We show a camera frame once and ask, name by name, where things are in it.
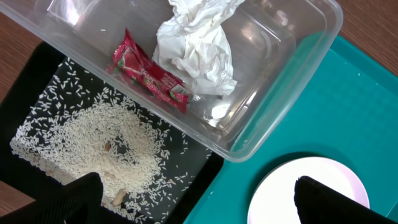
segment wooden table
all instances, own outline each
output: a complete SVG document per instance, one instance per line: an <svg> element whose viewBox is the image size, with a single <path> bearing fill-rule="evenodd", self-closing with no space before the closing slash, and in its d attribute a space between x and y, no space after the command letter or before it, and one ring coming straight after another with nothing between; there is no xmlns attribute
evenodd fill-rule
<svg viewBox="0 0 398 224"><path fill-rule="evenodd" d="M398 76L398 0L337 0L344 11L340 32L344 38ZM0 14L0 101L41 40L4 14ZM0 183L0 193L8 190L17 200L0 197L1 210L17 209L32 201Z"/></svg>

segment turquoise tray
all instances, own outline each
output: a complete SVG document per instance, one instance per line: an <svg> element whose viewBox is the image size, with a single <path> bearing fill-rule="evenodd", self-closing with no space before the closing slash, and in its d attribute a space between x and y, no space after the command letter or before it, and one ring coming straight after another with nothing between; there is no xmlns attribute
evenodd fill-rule
<svg viewBox="0 0 398 224"><path fill-rule="evenodd" d="M246 223L258 183L283 162L324 156L362 180L371 209L398 200L398 78L337 37L296 103L251 159L225 162L185 223Z"/></svg>

